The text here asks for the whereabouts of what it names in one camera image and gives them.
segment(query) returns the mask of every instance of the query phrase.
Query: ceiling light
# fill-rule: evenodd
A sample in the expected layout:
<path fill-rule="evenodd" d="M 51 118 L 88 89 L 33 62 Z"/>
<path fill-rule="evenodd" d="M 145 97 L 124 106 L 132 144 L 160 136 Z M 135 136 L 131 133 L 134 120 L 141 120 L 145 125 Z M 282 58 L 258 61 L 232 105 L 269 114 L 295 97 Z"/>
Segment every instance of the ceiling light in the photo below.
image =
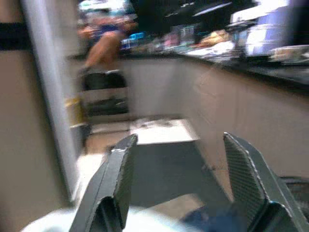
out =
<path fill-rule="evenodd" d="M 182 6 L 180 6 L 180 7 L 186 7 L 186 6 L 188 6 L 189 4 L 188 3 L 185 3 L 184 5 L 182 5 Z"/>
<path fill-rule="evenodd" d="M 224 3 L 224 4 L 220 4 L 220 5 L 217 5 L 217 6 L 208 8 L 208 9 L 206 9 L 206 10 L 203 10 L 203 11 L 200 11 L 200 12 L 196 13 L 196 14 L 193 15 L 192 17 L 199 16 L 199 15 L 201 15 L 201 14 L 203 15 L 203 14 L 206 14 L 206 13 L 211 12 L 211 11 L 215 11 L 215 10 L 217 10 L 217 9 L 220 9 L 220 8 L 222 8 L 222 7 L 225 7 L 225 6 L 228 6 L 228 5 L 230 5 L 230 4 L 232 4 L 232 3 L 231 3 L 231 2 L 228 2 L 228 3 Z"/>

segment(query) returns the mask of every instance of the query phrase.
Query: cabinet door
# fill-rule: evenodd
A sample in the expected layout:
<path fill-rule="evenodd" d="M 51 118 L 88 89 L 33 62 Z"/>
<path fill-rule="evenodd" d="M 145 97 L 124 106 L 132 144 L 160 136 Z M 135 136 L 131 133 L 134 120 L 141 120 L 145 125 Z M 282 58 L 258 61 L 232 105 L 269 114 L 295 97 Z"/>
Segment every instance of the cabinet door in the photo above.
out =
<path fill-rule="evenodd" d="M 218 106 L 220 100 L 219 73 L 215 66 L 203 66 L 201 79 L 196 90 L 199 91 L 201 117 L 201 140 L 205 144 L 209 167 L 219 170 L 220 157 L 218 152 Z"/>
<path fill-rule="evenodd" d="M 179 114 L 179 77 L 176 59 L 137 59 L 130 63 L 128 78 L 131 113 L 135 117 Z"/>
<path fill-rule="evenodd" d="M 201 70 L 193 63 L 183 61 L 180 65 L 180 98 L 183 117 L 189 120 L 195 130 L 198 129 L 200 99 L 196 86 L 200 81 Z"/>
<path fill-rule="evenodd" d="M 309 100 L 248 79 L 242 83 L 236 133 L 279 176 L 309 177 Z"/>

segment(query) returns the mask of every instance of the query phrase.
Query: person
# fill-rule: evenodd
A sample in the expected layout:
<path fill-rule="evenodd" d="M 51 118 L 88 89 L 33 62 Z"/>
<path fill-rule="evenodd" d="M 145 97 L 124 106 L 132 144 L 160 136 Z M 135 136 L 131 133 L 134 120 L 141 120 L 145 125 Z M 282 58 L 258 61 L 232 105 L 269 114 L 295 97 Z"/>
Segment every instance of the person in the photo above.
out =
<path fill-rule="evenodd" d="M 125 17 L 94 19 L 92 23 L 94 26 L 86 25 L 78 31 L 91 46 L 84 69 L 101 65 L 106 71 L 116 70 L 121 41 L 138 24 Z"/>

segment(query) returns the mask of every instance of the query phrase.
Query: floor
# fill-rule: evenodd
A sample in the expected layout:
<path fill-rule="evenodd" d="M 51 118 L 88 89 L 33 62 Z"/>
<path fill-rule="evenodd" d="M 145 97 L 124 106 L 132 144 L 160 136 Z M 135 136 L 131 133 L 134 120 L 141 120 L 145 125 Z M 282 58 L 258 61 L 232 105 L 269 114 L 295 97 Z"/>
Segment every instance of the floor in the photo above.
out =
<path fill-rule="evenodd" d="M 209 207 L 211 214 L 215 214 L 217 209 L 227 208 L 229 201 L 226 195 L 195 147 L 194 140 L 197 138 L 188 133 L 179 135 L 180 131 L 184 131 L 181 127 L 185 124 L 183 121 L 173 124 L 175 128 L 169 130 L 166 127 L 160 130 L 153 125 L 132 130 L 140 136 L 141 143 L 135 157 L 131 205 L 175 219 L 204 205 Z M 182 140 L 177 142 L 171 138 L 173 133 Z M 91 178 L 91 173 L 99 167 L 98 163 L 107 159 L 111 147 L 128 135 L 128 131 L 96 133 L 88 138 L 87 154 L 80 158 L 84 160 L 82 169 L 87 170 L 83 173 L 85 180 Z M 170 141 L 164 143 L 158 138 Z"/>

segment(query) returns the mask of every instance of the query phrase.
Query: blue cloth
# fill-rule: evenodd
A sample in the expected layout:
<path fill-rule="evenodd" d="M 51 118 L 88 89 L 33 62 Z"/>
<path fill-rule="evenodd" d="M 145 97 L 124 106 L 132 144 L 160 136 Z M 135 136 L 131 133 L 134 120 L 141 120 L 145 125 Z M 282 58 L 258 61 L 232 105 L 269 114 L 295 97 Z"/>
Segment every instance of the blue cloth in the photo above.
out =
<path fill-rule="evenodd" d="M 216 216 L 209 216 L 207 207 L 203 206 L 185 216 L 181 223 L 202 232 L 246 232 L 247 230 L 245 219 L 233 208 L 218 211 Z"/>
<path fill-rule="evenodd" d="M 95 31 L 94 37 L 92 38 L 92 44 L 98 42 L 101 39 L 101 36 L 109 31 L 121 31 L 121 30 L 115 25 L 102 25 L 99 27 L 99 30 Z"/>

